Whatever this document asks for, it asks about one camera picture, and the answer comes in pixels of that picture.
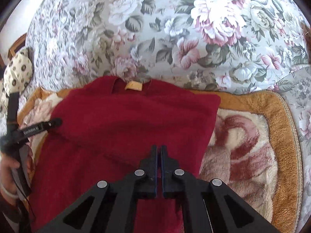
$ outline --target triangular cutout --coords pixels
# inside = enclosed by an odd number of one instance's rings
[[[67,215],[63,222],[77,230],[80,230],[85,222],[89,210],[95,200],[95,197],[90,196],[84,200],[76,209]]]
[[[242,228],[247,224],[254,221],[254,217],[248,214],[234,199],[229,195],[224,196],[230,213],[233,217],[234,223],[237,228]]]

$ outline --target bracelet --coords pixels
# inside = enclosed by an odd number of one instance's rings
[[[15,200],[17,200],[17,199],[19,198],[19,196],[18,196],[17,194],[12,194],[12,193],[10,193],[8,190],[6,190],[1,181],[0,181],[0,188],[2,188],[2,190],[4,191],[4,193],[5,193],[8,197],[10,197],[10,198],[12,198],[12,199],[15,199]]]

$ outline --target floral bedsheet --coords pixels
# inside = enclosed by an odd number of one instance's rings
[[[293,72],[274,86],[287,102],[296,126],[304,169],[299,232],[311,215],[311,68]]]
[[[272,88],[308,64],[293,0],[44,0],[26,45],[37,86],[113,74],[234,94]]]

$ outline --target human hand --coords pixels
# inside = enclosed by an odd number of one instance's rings
[[[29,147],[28,150],[28,157],[27,157],[27,161],[26,161],[26,165],[27,165],[27,173],[29,174],[33,169],[34,169],[34,163],[32,161],[32,150]],[[13,176],[12,176],[12,172],[11,172],[11,168],[15,168],[18,169],[20,167],[20,163],[3,154],[2,155],[2,160],[0,161],[0,181],[2,183],[2,185],[4,186],[4,188],[9,191],[11,194],[16,194],[17,193],[17,187],[14,183],[13,180]],[[3,198],[10,203],[11,205],[15,205],[16,204],[16,200],[9,197],[7,194],[5,194],[5,192],[2,190],[2,188],[0,188],[0,192],[3,196]]]

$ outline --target white wall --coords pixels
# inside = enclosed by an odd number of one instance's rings
[[[12,44],[27,33],[35,12],[43,0],[21,0],[16,6],[0,32],[0,55],[5,64],[8,63],[7,53]]]

